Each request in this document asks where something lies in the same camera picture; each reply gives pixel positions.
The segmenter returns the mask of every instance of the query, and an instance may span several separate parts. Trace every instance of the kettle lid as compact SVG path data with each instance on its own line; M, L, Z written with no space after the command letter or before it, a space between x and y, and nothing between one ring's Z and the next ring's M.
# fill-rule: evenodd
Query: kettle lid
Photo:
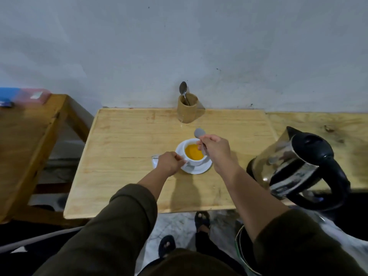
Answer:
M326 157L333 157L330 144L318 135L286 127L294 152L305 162L319 166Z

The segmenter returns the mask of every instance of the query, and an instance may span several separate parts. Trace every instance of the white wall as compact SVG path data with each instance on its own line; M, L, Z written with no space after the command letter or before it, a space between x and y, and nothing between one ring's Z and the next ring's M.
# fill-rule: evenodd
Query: white wall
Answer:
M0 85L90 113L173 107L367 111L368 0L1 0Z

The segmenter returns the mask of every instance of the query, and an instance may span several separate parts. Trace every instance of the orange tea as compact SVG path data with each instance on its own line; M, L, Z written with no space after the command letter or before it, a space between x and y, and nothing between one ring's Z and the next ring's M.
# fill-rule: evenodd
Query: orange tea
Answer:
M198 161L202 160L203 154L202 151L198 150L197 144L190 144L185 148L185 154L188 158Z

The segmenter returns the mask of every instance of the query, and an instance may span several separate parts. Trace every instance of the hand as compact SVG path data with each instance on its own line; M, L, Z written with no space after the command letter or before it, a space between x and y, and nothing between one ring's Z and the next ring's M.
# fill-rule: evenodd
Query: hand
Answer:
M221 175L222 163L232 161L228 140L217 135L202 135L197 141L199 150L202 149L202 143L207 147L209 157L214 163L214 170Z
M167 177L174 175L186 163L186 160L175 152L165 152L159 156L157 169L164 172Z

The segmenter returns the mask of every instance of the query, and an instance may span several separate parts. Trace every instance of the metal spoon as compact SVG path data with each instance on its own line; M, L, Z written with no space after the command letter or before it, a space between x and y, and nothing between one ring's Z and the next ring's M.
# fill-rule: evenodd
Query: metal spoon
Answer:
M185 99L186 103L188 104L188 106L190 106L190 103L189 103L188 99L186 98L186 89L187 89L186 82L183 81L179 86L179 92L182 96L184 96L184 99Z
M200 136L205 135L205 134L206 134L205 130L203 130L201 128L197 128L194 131L194 136L196 138L200 138ZM203 142L202 142L202 144L203 144L203 149L202 149L203 156L209 156L206 145Z

